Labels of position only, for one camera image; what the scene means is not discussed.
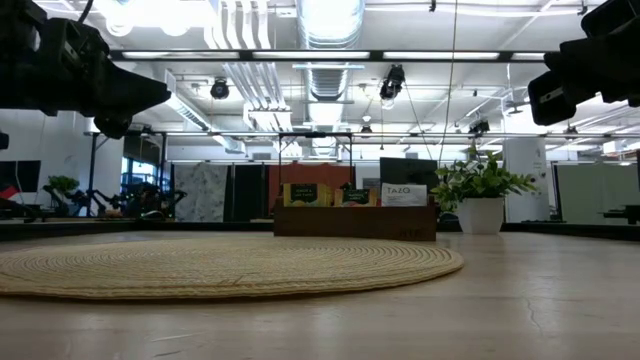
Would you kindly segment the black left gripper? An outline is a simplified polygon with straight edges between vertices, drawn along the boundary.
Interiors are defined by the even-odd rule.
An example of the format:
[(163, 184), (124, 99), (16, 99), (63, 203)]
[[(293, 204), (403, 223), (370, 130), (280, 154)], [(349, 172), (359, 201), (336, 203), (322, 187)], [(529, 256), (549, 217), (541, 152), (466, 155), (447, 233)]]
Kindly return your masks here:
[(109, 60), (87, 14), (50, 18), (33, 0), (0, 0), (0, 109), (75, 111), (118, 139), (133, 115), (171, 97), (164, 82)]

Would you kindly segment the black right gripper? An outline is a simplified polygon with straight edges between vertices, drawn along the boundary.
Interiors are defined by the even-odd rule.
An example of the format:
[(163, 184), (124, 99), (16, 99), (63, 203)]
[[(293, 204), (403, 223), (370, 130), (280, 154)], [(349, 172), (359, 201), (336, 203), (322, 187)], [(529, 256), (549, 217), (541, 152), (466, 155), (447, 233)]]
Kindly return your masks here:
[(640, 107), (640, 19), (606, 35), (563, 42), (543, 60), (548, 70), (528, 85), (537, 125), (568, 120), (579, 104), (596, 96)]

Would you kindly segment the green yellow tea packet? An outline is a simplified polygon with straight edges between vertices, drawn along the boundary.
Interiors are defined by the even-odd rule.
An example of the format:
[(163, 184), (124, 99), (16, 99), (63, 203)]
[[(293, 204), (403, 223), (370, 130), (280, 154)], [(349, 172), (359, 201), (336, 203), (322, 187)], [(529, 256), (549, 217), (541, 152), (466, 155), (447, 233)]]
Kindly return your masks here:
[(285, 207), (330, 207), (333, 190), (319, 183), (287, 183), (283, 185)]

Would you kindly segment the black background robot rig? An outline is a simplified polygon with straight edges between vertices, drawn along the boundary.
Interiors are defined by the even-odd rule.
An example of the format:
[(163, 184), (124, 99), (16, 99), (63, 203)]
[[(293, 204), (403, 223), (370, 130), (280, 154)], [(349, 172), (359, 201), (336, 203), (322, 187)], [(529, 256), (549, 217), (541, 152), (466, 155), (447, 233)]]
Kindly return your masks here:
[(176, 205), (188, 196), (182, 190), (165, 192), (148, 182), (126, 184), (123, 192), (113, 196), (97, 189), (69, 192), (51, 185), (44, 185), (43, 190), (50, 195), (53, 211), (59, 217), (102, 219), (167, 221), (175, 216)]

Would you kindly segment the small background potted plant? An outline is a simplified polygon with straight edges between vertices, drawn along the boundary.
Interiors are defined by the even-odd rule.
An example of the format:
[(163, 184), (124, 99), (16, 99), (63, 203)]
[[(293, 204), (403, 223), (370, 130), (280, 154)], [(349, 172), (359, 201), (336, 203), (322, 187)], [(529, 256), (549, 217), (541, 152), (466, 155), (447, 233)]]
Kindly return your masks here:
[(79, 187), (79, 181), (64, 175), (48, 177), (48, 185), (60, 194), (71, 194)]

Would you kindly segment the grey patterned partition panel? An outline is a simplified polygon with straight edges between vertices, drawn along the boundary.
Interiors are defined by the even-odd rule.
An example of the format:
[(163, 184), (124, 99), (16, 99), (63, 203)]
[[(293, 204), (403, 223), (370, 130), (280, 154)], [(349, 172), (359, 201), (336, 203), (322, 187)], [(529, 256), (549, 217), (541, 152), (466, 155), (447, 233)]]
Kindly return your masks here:
[(176, 165), (175, 190), (187, 194), (175, 205), (178, 222), (224, 220), (228, 167), (210, 163)]

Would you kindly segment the pale green partition panel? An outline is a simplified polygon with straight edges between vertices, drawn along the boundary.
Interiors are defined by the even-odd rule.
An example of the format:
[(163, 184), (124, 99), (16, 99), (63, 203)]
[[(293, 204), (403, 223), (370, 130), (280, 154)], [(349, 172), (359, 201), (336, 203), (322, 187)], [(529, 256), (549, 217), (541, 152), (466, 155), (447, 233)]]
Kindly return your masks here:
[(612, 210), (640, 205), (636, 165), (558, 165), (560, 212), (564, 222), (581, 225), (627, 225), (623, 218), (605, 218)]

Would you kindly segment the white room pillar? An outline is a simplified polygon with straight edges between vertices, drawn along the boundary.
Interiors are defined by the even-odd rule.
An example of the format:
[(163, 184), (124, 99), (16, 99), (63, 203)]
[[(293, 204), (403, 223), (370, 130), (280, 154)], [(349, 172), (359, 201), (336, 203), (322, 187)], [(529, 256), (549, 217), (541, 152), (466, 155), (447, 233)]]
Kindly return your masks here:
[(511, 174), (528, 175), (535, 189), (506, 197), (506, 221), (544, 221), (550, 217), (545, 142), (542, 138), (507, 139), (503, 145), (506, 169)]

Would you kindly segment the black computer monitor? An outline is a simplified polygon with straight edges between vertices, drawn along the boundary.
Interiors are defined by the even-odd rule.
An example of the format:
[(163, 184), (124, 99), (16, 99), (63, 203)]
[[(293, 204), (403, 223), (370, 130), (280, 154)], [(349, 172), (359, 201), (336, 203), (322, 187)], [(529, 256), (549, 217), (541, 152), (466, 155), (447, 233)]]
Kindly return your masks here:
[(37, 192), (40, 161), (0, 161), (0, 197)]
[(429, 189), (439, 184), (434, 160), (381, 157), (379, 166), (382, 183), (426, 185)]

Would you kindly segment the black office desk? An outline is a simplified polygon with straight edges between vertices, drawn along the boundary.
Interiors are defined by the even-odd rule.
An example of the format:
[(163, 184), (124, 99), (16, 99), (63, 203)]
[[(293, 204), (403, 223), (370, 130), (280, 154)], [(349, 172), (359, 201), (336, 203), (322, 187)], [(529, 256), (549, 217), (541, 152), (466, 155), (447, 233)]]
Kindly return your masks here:
[(640, 223), (640, 205), (625, 205), (622, 209), (612, 209), (603, 213), (604, 218), (625, 219), (629, 225)]

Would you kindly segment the round woven straw placemat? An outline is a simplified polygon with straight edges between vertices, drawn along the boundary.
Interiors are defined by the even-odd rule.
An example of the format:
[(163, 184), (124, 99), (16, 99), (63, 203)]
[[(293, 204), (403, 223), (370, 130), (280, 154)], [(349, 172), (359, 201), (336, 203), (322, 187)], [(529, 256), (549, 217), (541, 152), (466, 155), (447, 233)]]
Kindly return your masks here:
[(346, 238), (173, 239), (0, 253), (0, 296), (226, 299), (411, 285), (464, 266), (456, 251)]

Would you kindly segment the green plant in white pot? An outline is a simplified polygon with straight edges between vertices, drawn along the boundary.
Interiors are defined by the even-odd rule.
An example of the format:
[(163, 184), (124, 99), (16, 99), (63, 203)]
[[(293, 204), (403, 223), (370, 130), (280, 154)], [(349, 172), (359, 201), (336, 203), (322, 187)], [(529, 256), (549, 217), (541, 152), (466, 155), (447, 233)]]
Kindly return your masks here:
[(432, 190), (440, 209), (458, 219), (465, 234), (496, 235), (504, 223), (505, 198), (536, 191), (530, 174), (511, 173), (489, 152), (485, 158), (456, 161), (436, 171)]

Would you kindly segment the orange partition panel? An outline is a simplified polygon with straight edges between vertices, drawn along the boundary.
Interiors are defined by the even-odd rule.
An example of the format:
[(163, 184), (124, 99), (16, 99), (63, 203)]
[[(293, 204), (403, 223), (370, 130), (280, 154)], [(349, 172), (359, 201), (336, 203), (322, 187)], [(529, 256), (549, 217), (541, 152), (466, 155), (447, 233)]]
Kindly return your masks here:
[(319, 183), (337, 189), (351, 183), (354, 175), (354, 167), (336, 163), (270, 165), (269, 202), (276, 200), (281, 183)]

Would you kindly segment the brown wooden organizer box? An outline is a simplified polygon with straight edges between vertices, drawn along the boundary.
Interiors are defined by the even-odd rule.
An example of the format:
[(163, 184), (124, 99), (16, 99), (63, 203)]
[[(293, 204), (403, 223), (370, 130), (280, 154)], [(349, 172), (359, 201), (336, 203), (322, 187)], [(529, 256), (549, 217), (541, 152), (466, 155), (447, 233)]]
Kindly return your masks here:
[(275, 236), (436, 240), (434, 205), (416, 207), (284, 207), (274, 210)]

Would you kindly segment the black metal table frame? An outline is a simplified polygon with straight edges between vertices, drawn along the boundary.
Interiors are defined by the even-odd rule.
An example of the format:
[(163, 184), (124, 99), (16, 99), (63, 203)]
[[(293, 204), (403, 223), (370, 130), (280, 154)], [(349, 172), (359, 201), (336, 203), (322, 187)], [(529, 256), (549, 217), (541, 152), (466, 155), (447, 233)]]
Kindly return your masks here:
[[(76, 235), (90, 235), (136, 231), (186, 231), (186, 232), (272, 232), (272, 223), (176, 223), (160, 221), (96, 221), (96, 222), (50, 222), (50, 223), (2, 223), (0, 242), (34, 240)], [(457, 224), (437, 223), (437, 233), (459, 233)], [(505, 223), (502, 233), (534, 233), (572, 237), (600, 238), (640, 242), (640, 226), (631, 225), (579, 225), (565, 223), (522, 222)]]

